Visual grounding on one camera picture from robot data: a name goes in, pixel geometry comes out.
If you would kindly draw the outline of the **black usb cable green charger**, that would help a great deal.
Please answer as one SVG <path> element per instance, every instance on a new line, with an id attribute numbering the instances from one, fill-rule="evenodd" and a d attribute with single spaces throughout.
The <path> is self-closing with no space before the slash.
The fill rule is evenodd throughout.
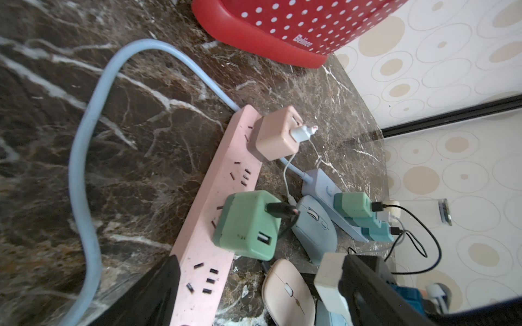
<path id="1" fill-rule="evenodd" d="M 296 206 L 286 204 L 284 202 L 272 202 L 266 205 L 265 211 L 275 218 L 290 220 L 290 223 L 284 230 L 280 230 L 278 238 L 282 239 L 297 223 L 300 211 Z"/>

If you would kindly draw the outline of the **tan charger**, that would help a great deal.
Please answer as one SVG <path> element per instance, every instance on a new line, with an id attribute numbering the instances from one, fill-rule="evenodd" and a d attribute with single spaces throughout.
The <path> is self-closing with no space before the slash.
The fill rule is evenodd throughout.
<path id="1" fill-rule="evenodd" d="M 303 124 L 293 106 L 274 111 L 255 122 L 247 149 L 261 162 L 291 156 L 298 152 L 299 142 L 290 131 Z"/>

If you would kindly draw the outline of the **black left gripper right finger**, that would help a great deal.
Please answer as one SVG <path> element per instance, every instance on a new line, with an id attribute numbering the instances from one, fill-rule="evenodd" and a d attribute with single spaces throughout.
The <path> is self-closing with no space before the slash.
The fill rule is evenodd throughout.
<path id="1" fill-rule="evenodd" d="M 345 256 L 338 290 L 354 325 L 433 325 L 356 255 Z"/>

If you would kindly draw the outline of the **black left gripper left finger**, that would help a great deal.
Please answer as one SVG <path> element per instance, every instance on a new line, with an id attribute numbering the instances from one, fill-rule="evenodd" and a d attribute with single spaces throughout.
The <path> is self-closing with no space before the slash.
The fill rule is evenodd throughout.
<path id="1" fill-rule="evenodd" d="M 162 259 L 91 325 L 169 325 L 180 277 L 178 258 Z"/>

